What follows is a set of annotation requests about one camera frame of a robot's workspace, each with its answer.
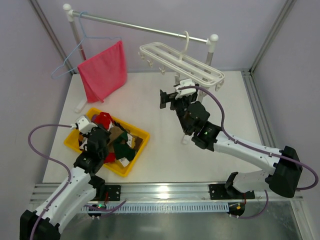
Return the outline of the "tan ribbed sock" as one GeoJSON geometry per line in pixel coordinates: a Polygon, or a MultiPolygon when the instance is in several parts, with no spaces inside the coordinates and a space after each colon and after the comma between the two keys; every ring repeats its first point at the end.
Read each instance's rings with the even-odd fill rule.
{"type": "Polygon", "coordinates": [[[109,131],[110,143],[121,143],[126,139],[127,134],[118,126],[112,127],[109,131]]]}

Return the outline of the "dark green sock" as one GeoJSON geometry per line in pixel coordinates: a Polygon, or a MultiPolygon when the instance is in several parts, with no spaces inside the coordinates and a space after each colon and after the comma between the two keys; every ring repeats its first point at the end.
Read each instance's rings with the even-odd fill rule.
{"type": "Polygon", "coordinates": [[[135,138],[129,133],[123,132],[112,144],[117,160],[126,158],[130,162],[135,158],[135,138]]]}

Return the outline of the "brown sock with dark toe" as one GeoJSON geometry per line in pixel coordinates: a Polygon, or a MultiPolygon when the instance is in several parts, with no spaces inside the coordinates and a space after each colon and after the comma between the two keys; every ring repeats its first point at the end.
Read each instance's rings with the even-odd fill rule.
{"type": "Polygon", "coordinates": [[[135,135],[132,136],[132,148],[135,151],[138,151],[140,149],[142,142],[143,142],[143,139],[141,137],[135,136],[135,135]]]}

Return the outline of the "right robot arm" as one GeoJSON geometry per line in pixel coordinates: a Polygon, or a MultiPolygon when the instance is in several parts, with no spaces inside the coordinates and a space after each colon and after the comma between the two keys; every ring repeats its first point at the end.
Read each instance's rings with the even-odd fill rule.
{"type": "Polygon", "coordinates": [[[293,198],[303,170],[296,150],[290,146],[267,147],[227,135],[222,126],[208,120],[210,113],[196,100],[197,95],[197,90],[181,98],[176,92],[161,91],[160,108],[170,103],[183,132],[197,147],[236,157],[259,168],[254,172],[231,173],[224,185],[227,194],[236,198],[249,191],[271,190],[282,197],[293,198]]]}

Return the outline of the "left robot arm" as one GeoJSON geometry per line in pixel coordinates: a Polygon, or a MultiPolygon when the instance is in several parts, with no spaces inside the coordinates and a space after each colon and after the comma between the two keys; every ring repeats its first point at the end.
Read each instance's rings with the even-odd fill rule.
{"type": "Polygon", "coordinates": [[[110,132],[102,125],[84,131],[84,151],[73,168],[67,168],[66,179],[36,210],[26,210],[20,217],[21,240],[58,240],[68,223],[89,201],[105,193],[105,180],[97,176],[109,151],[110,132]]]}

